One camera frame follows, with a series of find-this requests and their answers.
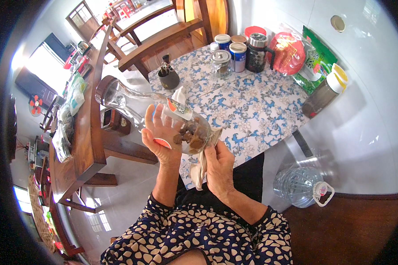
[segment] hand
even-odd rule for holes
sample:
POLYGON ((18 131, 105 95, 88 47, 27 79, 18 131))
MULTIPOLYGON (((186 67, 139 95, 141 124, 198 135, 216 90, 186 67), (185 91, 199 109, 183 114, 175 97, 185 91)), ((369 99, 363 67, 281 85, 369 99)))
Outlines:
POLYGON ((229 194, 235 192, 233 184, 234 155, 225 144, 218 140, 216 147, 205 148, 208 163, 207 183, 209 190, 225 203, 229 194))
POLYGON ((158 104, 152 119, 155 106, 151 104, 147 108, 145 115, 146 128, 142 129, 142 141, 158 157, 161 166, 169 167, 170 169, 176 167, 176 170, 178 170, 181 160, 181 145, 176 145, 173 137, 179 133, 183 122, 177 121, 174 127, 172 127, 173 120, 167 116, 163 124, 161 119, 163 109, 164 105, 158 104), (154 142, 154 138, 164 139, 170 144, 172 149, 154 142))

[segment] kettle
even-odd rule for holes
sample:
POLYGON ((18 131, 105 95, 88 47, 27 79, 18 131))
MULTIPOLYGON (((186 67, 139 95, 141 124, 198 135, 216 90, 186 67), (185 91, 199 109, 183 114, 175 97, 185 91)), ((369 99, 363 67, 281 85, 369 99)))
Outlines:
POLYGON ((77 45, 77 51, 81 55, 85 55, 86 52, 88 52, 91 48, 91 45, 88 45, 87 42, 85 41, 80 41, 77 45))
POLYGON ((249 35, 248 49, 246 51, 246 69, 251 72, 262 72, 265 68, 265 53, 271 53, 270 69, 273 70, 276 53, 267 47, 267 36, 261 33, 249 35))

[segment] tiled table surface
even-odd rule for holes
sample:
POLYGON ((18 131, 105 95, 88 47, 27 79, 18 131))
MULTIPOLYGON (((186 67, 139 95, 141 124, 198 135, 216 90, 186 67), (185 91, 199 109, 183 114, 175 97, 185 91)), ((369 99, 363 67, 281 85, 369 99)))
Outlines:
MULTIPOLYGON (((267 63, 260 73, 232 72, 226 80, 211 76, 209 46, 181 56, 171 63, 186 88, 187 105, 215 127, 223 127, 220 139, 235 156, 234 167, 264 152, 308 121, 301 105, 307 94, 289 76, 272 71, 267 63)), ((171 96, 159 82, 158 70, 149 73, 153 92, 171 96)), ((187 189, 196 155, 183 154, 180 175, 187 189)))

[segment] red fan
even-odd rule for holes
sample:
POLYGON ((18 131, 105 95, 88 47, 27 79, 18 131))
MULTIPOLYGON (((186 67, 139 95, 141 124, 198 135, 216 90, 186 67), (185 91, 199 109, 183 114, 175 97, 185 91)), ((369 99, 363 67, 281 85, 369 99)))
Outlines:
POLYGON ((40 116, 41 114, 41 108, 40 106, 43 104, 43 100, 41 98, 38 98, 37 95, 34 96, 34 101, 30 101, 30 106, 32 107, 31 109, 31 114, 35 117, 40 116))

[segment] blue and white can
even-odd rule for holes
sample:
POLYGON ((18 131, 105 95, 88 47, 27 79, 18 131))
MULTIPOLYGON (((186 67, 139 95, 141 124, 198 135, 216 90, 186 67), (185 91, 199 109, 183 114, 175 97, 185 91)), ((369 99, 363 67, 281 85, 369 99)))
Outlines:
POLYGON ((243 72, 246 64, 246 44, 233 42, 230 44, 229 49, 231 54, 231 69, 234 72, 243 72))
POLYGON ((230 35, 227 34, 219 34, 214 37, 214 41, 218 43, 218 45, 220 46, 220 50, 230 51, 229 50, 230 40, 231 37, 230 35))

